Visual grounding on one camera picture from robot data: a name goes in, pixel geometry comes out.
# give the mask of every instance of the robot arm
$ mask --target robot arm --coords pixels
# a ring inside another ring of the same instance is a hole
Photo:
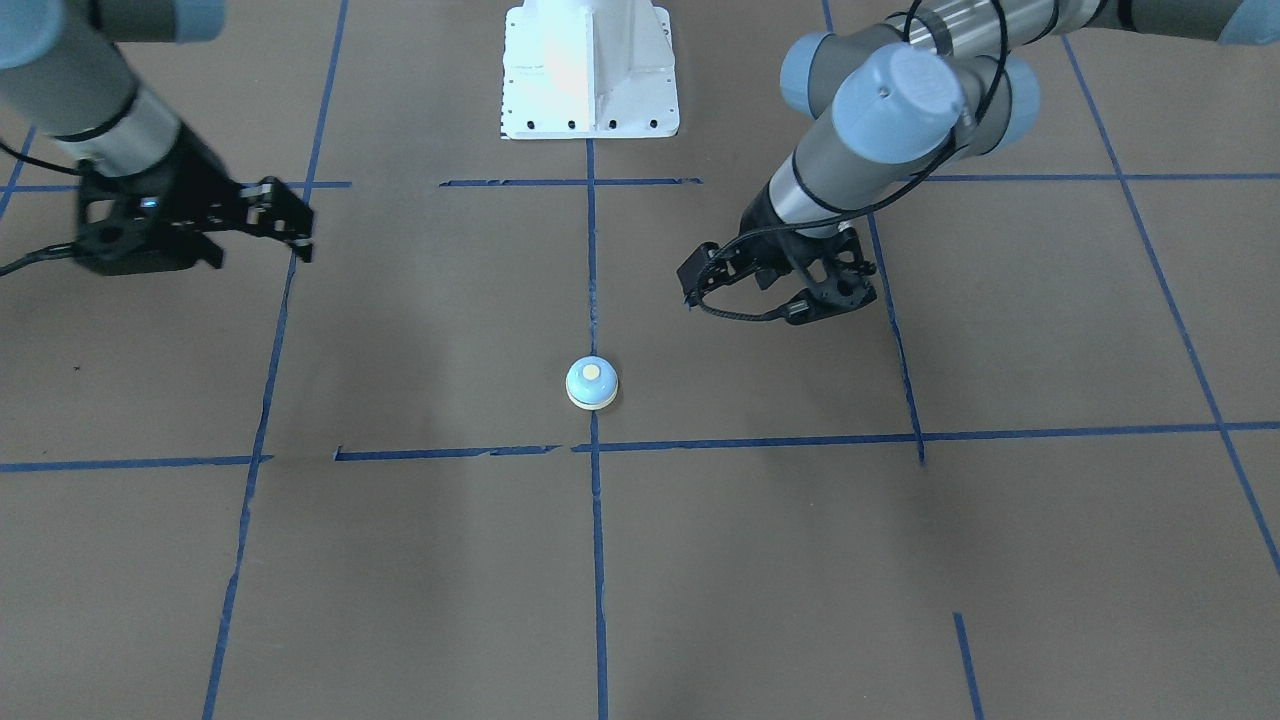
[[[100,274],[221,266],[206,232],[287,243],[311,260],[314,214],[278,178],[233,182],[113,41],[186,42],[221,31],[221,0],[4,0],[0,101],[78,160],[67,255]]]
[[[782,96],[815,122],[748,206],[740,234],[724,247],[703,243],[677,270],[685,302],[728,319],[804,324],[876,300],[868,282],[876,266],[852,220],[888,206],[945,163],[1025,135],[1039,111],[1039,85],[1009,49],[1083,27],[1267,44],[1280,37],[1280,3],[936,0],[851,36],[800,38],[782,64]],[[809,270],[814,263],[822,279]],[[704,301],[746,277],[767,290],[792,272],[804,288],[769,313],[728,313]]]

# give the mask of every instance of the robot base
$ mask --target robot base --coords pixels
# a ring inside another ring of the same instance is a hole
[[[526,0],[507,13],[502,136],[671,137],[671,15],[650,0]]]

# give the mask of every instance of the blue end cap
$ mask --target blue end cap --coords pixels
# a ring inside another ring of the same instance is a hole
[[[895,42],[845,78],[831,102],[831,119],[850,150],[897,165],[941,145],[963,109],[964,90],[946,60]]]
[[[827,40],[831,32],[810,32],[801,37],[787,50],[786,59],[782,60],[782,73],[778,86],[782,87],[782,100],[792,110],[814,117],[809,108],[809,73],[813,70],[813,59],[818,55],[818,46]]]
[[[1009,127],[1005,128],[1005,137],[988,152],[995,152],[1006,145],[1012,145],[1030,132],[1039,115],[1039,79],[1036,70],[1021,58],[1012,55],[1005,60],[1005,77],[1009,88],[1012,91],[1012,108],[1009,110]]]
[[[63,0],[0,3],[0,70],[38,60],[58,44],[65,24]]]
[[[221,35],[227,24],[224,0],[177,0],[173,12],[177,20],[174,42],[207,42]]]
[[[1280,40],[1280,3],[1244,0],[1217,38],[1222,45],[1270,45]]]
[[[584,374],[589,365],[595,365],[599,370],[595,379],[588,379]],[[564,389],[582,405],[602,405],[618,391],[618,373],[604,357],[588,355],[568,369]]]

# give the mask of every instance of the white mounting plate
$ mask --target white mounting plate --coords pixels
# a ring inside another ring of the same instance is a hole
[[[673,58],[671,45],[671,14],[654,8],[650,0],[635,0],[636,24],[657,14],[666,54]],[[544,37],[539,23],[526,22],[525,8],[512,8],[507,13],[507,50],[503,55],[502,83],[502,137],[509,140],[572,140],[572,138],[644,138],[671,137],[680,129],[680,102],[676,91],[673,59],[667,67],[641,67],[626,73],[614,87],[604,88],[604,73],[596,65],[600,58],[613,50],[632,54],[626,47],[594,47],[595,33],[586,28],[590,53],[570,53],[570,65],[549,67],[545,56],[549,38]],[[637,60],[643,47],[636,50]]]

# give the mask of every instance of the light blue joint cap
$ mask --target light blue joint cap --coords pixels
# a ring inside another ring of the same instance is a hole
[[[989,150],[995,152],[1006,145],[1012,145],[1030,132],[1039,115],[1039,79],[1036,70],[1021,58],[1010,55],[1005,60],[1005,77],[1009,78],[1009,88],[1012,91],[1012,106],[1009,110],[1009,127],[1005,128],[1005,137],[1000,143]]]
[[[584,410],[603,410],[618,395],[618,373],[604,357],[588,355],[568,369],[564,389]]]
[[[227,24],[225,0],[177,0],[173,12],[178,26],[174,42],[207,42]]]
[[[845,78],[831,119],[850,150],[896,165],[941,145],[963,109],[964,90],[942,58],[895,42]]]
[[[1270,45],[1280,40],[1280,0],[1244,0],[1217,38],[1222,45]]]
[[[65,24],[64,0],[0,1],[0,70],[38,60],[58,45]]]
[[[813,70],[813,59],[818,55],[818,46],[832,35],[835,33],[810,32],[797,40],[782,60],[782,73],[778,78],[778,85],[782,87],[782,100],[792,110],[810,118],[814,115],[809,108],[809,73]]]

